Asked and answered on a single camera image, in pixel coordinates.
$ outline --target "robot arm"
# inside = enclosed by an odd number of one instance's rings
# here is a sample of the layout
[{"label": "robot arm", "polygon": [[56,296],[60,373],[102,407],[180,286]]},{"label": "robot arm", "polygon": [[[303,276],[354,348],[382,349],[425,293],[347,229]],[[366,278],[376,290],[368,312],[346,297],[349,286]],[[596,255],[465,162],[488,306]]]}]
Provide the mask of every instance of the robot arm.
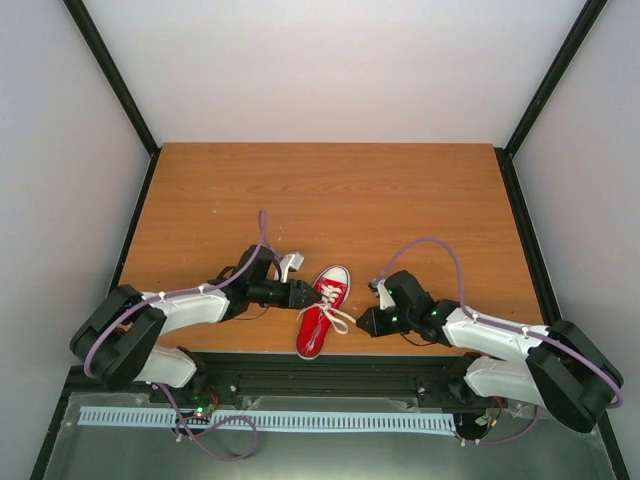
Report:
[{"label": "robot arm", "polygon": [[622,386],[618,370],[570,322],[547,327],[488,317],[492,325],[487,325],[478,321],[477,312],[461,308],[458,302],[434,301],[406,270],[371,287],[380,305],[369,308],[356,324],[372,337],[415,331],[428,342],[488,354],[463,357],[465,373],[462,379],[452,379],[457,385],[451,388],[461,403],[472,395],[522,400],[544,406],[576,431],[590,432],[614,392],[598,375],[539,336],[578,352]]},{"label": "robot arm", "polygon": [[[256,247],[250,247],[238,265],[245,265]],[[100,345],[91,368],[107,389],[121,389],[132,382],[165,383],[184,387],[196,373],[194,361],[182,350],[164,348],[155,343],[161,335],[198,323],[230,320],[245,312],[250,303],[289,309],[302,309],[321,300],[320,294],[301,280],[288,278],[304,258],[299,253],[285,255],[276,264],[276,279],[268,279],[269,268],[276,262],[274,253],[262,247],[256,259],[231,284],[207,292],[206,286],[224,280],[224,273],[239,270],[225,268],[217,278],[199,287],[200,293],[164,298],[163,293],[141,293],[130,285],[121,285],[109,293],[98,309],[76,332],[71,351],[82,361],[87,358],[98,337],[124,311],[155,297],[158,301],[132,314]]]}]

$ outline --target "white bracket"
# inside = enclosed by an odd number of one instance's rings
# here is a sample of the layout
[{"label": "white bracket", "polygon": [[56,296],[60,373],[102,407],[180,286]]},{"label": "white bracket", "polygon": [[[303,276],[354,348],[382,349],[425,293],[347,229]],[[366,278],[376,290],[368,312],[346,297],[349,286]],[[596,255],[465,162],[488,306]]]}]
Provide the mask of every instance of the white bracket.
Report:
[{"label": "white bracket", "polygon": [[391,294],[387,287],[384,286],[385,280],[382,279],[376,285],[376,290],[378,291],[378,298],[380,299],[380,310],[386,310],[387,308],[393,308],[396,306],[396,302],[391,298]]},{"label": "white bracket", "polygon": [[300,252],[287,253],[280,259],[282,278],[278,278],[278,272],[276,272],[274,280],[280,280],[282,283],[287,283],[289,272],[297,272],[300,270],[303,262],[304,256]]}]

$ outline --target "gray floor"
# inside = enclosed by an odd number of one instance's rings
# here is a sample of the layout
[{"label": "gray floor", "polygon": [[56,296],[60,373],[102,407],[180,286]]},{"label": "gray floor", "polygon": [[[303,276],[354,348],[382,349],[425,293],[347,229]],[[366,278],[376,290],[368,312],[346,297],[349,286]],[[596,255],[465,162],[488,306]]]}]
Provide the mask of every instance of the gray floor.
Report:
[{"label": "gray floor", "polygon": [[[70,406],[48,479],[613,479],[597,434],[580,435],[543,418],[526,437],[504,446],[462,448],[454,438],[425,434],[263,433],[256,454],[220,462],[169,429],[72,426],[83,400]],[[101,404],[95,398],[85,404]],[[527,424],[503,415],[500,438]],[[220,452],[241,452],[250,433],[205,439]]]}]

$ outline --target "black wire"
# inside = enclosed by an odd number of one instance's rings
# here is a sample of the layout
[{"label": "black wire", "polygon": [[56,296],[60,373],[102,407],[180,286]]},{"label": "black wire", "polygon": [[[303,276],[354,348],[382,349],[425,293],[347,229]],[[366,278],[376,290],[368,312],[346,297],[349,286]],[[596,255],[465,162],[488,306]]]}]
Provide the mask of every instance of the black wire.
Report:
[{"label": "black wire", "polygon": [[409,342],[411,345],[413,345],[414,347],[428,347],[429,345],[433,345],[436,342],[429,342],[429,343],[416,343],[413,340],[410,340],[409,337],[407,337],[404,333],[401,333],[400,336],[406,340],[407,342]]},{"label": "black wire", "polygon": [[267,313],[268,311],[269,311],[269,307],[266,307],[260,314],[256,315],[255,317],[249,317],[249,318],[234,317],[231,320],[256,320],[260,318],[262,315],[264,315],[265,313]]}]

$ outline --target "black frame edge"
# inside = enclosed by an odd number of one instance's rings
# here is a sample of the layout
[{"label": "black frame edge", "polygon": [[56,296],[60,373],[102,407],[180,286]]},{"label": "black frame edge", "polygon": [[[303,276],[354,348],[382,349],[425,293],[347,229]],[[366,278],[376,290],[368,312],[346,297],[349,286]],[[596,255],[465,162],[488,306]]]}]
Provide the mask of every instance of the black frame edge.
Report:
[{"label": "black frame edge", "polygon": [[618,440],[616,440],[616,436],[613,433],[609,415],[607,415],[606,412],[598,422],[598,428],[600,429],[602,443],[604,443],[604,448],[607,450],[609,460],[611,461],[611,468],[613,468],[613,473],[616,478],[618,480],[631,480],[627,466],[624,463],[624,458],[622,457],[622,452],[620,451],[620,446],[618,445]]},{"label": "black frame edge", "polygon": [[[540,305],[540,312],[544,322],[547,325],[552,325],[561,318],[560,308],[549,279],[549,273],[542,257],[531,217],[529,216],[529,210],[520,188],[518,175],[507,152],[502,148],[496,148],[495,152],[518,235],[520,236],[520,242],[522,243],[522,249],[524,250],[524,256],[529,266],[533,288]],[[618,480],[629,480],[627,466],[606,412],[598,422],[598,428],[616,478]]]},{"label": "black frame edge", "polygon": [[131,92],[129,92],[127,84],[122,78],[122,75],[120,75],[118,67],[113,61],[113,58],[111,58],[107,46],[102,40],[95,23],[93,23],[91,15],[89,15],[87,11],[87,7],[82,0],[64,0],[64,4],[89,46],[91,53],[98,62],[98,65],[100,65],[102,73],[104,73],[104,76],[111,85],[113,93],[118,97],[122,108],[127,114],[127,117],[129,117],[131,125],[133,125],[144,148],[149,153],[149,156],[153,157],[154,155],[158,155],[160,148],[153,139],[147,123],[144,121],[144,118],[142,118],[142,114]]},{"label": "black frame edge", "polygon": [[31,476],[29,477],[30,480],[41,480],[44,478],[68,405],[69,397],[64,394],[60,395],[56,409],[53,412],[53,417],[51,417],[47,434],[42,442],[42,447],[40,447],[38,458],[33,466],[33,470],[31,471]]},{"label": "black frame edge", "polygon": [[496,148],[495,152],[502,180],[504,181],[504,188],[507,192],[518,235],[520,236],[520,242],[522,243],[522,249],[524,250],[524,256],[529,267],[529,273],[531,274],[531,280],[533,281],[533,288],[540,305],[542,319],[547,325],[553,325],[561,318],[560,308],[553,293],[549,273],[547,272],[542,251],[529,216],[529,210],[520,188],[516,169],[504,149]]},{"label": "black frame edge", "polygon": [[133,242],[133,236],[136,233],[136,228],[138,227],[138,221],[140,220],[140,215],[142,214],[142,207],[144,207],[144,202],[147,198],[147,193],[149,193],[151,180],[153,180],[153,174],[156,171],[156,167],[158,165],[158,160],[160,159],[161,152],[162,152],[161,149],[158,150],[158,153],[151,155],[151,159],[149,160],[147,173],[145,173],[144,175],[144,180],[142,181],[142,187],[140,188],[140,195],[138,195],[136,206],[133,209],[133,215],[131,215],[131,222],[129,222],[129,227],[127,228],[127,234],[124,237],[124,243],[122,245],[122,250],[120,250],[120,255],[118,256],[118,263],[116,264],[115,271],[113,272],[113,277],[111,278],[111,283],[109,284],[109,291],[116,288],[118,286],[118,283],[120,282],[120,277],[122,276],[122,269],[124,268],[124,264],[127,260],[127,255],[129,255],[131,242]]},{"label": "black frame edge", "polygon": [[556,86],[560,82],[560,79],[567,70],[567,67],[573,60],[573,57],[577,53],[580,45],[584,41],[585,37],[591,30],[591,27],[597,20],[600,12],[606,5],[607,0],[587,0],[584,7],[580,11],[578,18],[574,22],[571,30],[564,40],[564,43],[558,50],[556,57],[553,59],[549,70],[542,79],[538,90],[531,99],[531,103],[522,115],[522,118],[518,122],[518,126],[514,130],[505,151],[509,159],[518,152],[518,149],[522,146],[524,139],[533,127],[538,115],[542,112],[547,100],[551,97],[551,94],[555,90]]}]

